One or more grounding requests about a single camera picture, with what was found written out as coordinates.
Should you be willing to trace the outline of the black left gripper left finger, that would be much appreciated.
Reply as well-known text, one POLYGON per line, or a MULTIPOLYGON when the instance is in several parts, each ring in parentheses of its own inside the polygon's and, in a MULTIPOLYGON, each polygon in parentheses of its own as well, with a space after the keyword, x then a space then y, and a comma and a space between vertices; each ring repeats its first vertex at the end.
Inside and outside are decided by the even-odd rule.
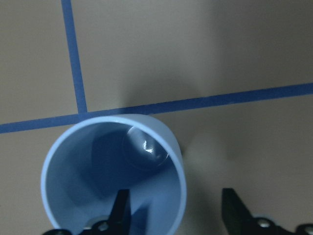
POLYGON ((130 190, 118 191, 108 219, 95 222, 84 235, 128 235, 131 226, 130 190))

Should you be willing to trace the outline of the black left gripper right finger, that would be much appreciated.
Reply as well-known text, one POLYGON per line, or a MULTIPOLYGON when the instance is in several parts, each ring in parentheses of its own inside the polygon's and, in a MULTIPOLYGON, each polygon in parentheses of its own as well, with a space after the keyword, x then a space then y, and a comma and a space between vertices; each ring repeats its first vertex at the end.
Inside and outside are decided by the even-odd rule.
POLYGON ((222 220, 229 235, 282 235, 271 220, 253 216, 232 188, 222 189, 222 220))

